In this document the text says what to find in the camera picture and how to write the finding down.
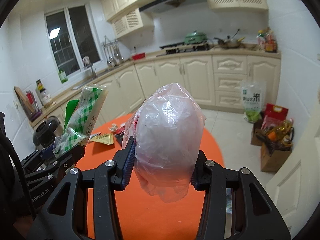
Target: gas stove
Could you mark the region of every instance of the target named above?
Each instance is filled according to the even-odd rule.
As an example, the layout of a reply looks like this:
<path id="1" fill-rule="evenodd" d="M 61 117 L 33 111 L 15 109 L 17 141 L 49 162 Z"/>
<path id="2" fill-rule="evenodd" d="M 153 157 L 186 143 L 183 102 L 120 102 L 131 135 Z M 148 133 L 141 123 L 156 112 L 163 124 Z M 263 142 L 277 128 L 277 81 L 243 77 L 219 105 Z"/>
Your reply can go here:
<path id="1" fill-rule="evenodd" d="M 197 44 L 185 44 L 184 42 L 178 42 L 174 44 L 161 46 L 160 48 L 165 50 L 166 55 L 168 55 L 183 52 L 209 50 L 211 49 L 211 45 L 208 42 L 202 42 Z"/>

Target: orange table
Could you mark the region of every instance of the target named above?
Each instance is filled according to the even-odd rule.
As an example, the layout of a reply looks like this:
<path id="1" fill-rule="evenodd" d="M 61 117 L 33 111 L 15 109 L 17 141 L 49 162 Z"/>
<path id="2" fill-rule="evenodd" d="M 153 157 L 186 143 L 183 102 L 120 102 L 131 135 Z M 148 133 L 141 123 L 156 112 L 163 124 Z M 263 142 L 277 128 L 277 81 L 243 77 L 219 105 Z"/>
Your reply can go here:
<path id="1" fill-rule="evenodd" d="M 130 115 L 122 116 L 105 123 L 93 132 L 109 132 L 112 123 L 118 126 L 126 122 Z M 89 143 L 84 157 L 77 167 L 82 171 L 94 169 L 106 160 L 113 158 L 121 147 L 115 141 L 108 146 Z M 211 134 L 204 129 L 200 150 L 208 159 L 224 166 L 220 149 Z M 94 238 L 93 229 L 93 190 L 88 196 L 88 235 Z M 135 173 L 132 173 L 129 185 L 123 192 L 116 191 L 116 205 L 125 240 L 194 240 L 201 216 L 204 192 L 197 192 L 192 186 L 185 198 L 174 203 L 164 203 L 158 196 L 150 196 L 140 187 Z"/>

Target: green checkered bag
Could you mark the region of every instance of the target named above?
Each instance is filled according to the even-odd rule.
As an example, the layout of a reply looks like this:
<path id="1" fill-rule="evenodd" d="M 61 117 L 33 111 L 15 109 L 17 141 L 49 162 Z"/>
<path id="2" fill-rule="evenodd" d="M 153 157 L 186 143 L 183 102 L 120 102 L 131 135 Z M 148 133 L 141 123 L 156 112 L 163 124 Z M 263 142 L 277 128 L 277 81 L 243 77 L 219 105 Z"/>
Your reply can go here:
<path id="1" fill-rule="evenodd" d="M 87 144 L 107 93 L 105 87 L 99 85 L 82 89 L 79 103 L 66 125 L 64 134 L 53 147 L 56 157 L 76 144 L 82 146 Z"/>

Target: silver screw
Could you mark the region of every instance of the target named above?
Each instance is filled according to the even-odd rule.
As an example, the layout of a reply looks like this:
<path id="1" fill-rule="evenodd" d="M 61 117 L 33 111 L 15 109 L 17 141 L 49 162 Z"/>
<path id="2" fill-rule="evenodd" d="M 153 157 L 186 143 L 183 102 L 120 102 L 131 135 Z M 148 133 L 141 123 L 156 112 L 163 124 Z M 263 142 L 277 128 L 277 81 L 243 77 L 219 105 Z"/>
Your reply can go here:
<path id="1" fill-rule="evenodd" d="M 246 175 L 248 175 L 248 174 L 250 173 L 249 169 L 247 169 L 247 168 L 242 168 L 242 169 L 241 169 L 241 172 L 242 172 L 243 174 L 246 174 Z"/>
<path id="2" fill-rule="evenodd" d="M 206 164 L 207 166 L 212 167 L 212 166 L 214 166 L 214 161 L 212 161 L 212 160 L 207 160 L 207 161 L 205 162 L 205 164 Z"/>
<path id="3" fill-rule="evenodd" d="M 77 174 L 79 172 L 79 169 L 78 168 L 72 168 L 71 170 L 70 170 L 70 173 L 71 174 Z"/>
<path id="4" fill-rule="evenodd" d="M 105 165 L 108 167 L 111 167 L 111 166 L 115 165 L 115 162 L 113 160 L 108 160 L 108 161 L 106 161 Z"/>

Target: kitchen counter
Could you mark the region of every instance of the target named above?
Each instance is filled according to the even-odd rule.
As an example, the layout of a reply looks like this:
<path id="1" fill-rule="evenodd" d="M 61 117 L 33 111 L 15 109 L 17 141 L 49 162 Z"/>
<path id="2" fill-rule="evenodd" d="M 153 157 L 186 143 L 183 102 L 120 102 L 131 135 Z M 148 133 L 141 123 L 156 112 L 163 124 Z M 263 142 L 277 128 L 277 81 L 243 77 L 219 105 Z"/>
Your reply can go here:
<path id="1" fill-rule="evenodd" d="M 139 60 L 129 60 L 124 63 L 122 63 L 120 66 L 117 68 L 103 74 L 105 70 L 102 70 L 97 73 L 97 75 L 101 75 L 94 80 L 92 80 L 92 83 L 98 84 L 99 81 L 107 78 L 108 76 L 111 76 L 129 66 L 132 66 L 133 64 L 137 63 L 143 63 L 143 62 L 148 62 L 148 61 L 155 61 L 155 60 L 165 60 L 165 59 L 170 59 L 170 58 L 177 58 L 177 57 L 192 57 L 192 56 L 200 56 L 200 55 L 246 55 L 246 56 L 259 56 L 259 57 L 270 57 L 270 58 L 281 58 L 281 53 L 268 53 L 268 52 L 263 52 L 263 51 L 257 51 L 257 50 L 252 50 L 252 49 L 222 49 L 222 48 L 212 48 L 210 50 L 204 50 L 204 51 L 193 51 L 193 52 L 183 52 L 183 53 L 176 53 L 176 54 L 169 54 L 165 55 L 165 50 L 159 50 L 151 53 L 146 53 L 146 57 L 143 59 Z M 79 81 L 77 84 L 75 84 L 72 87 L 76 87 L 77 85 L 80 85 L 84 82 L 85 80 Z M 29 122 L 32 127 L 35 127 L 41 120 L 46 118 L 51 112 L 56 110 L 59 106 L 70 100 L 72 97 L 75 95 L 81 93 L 82 87 L 73 90 L 71 88 L 65 90 L 63 93 L 60 93 L 56 97 L 52 99 L 53 104 L 48 107 L 47 109 L 42 109 L 43 113 L 40 117 L 38 117 L 35 121 Z"/>

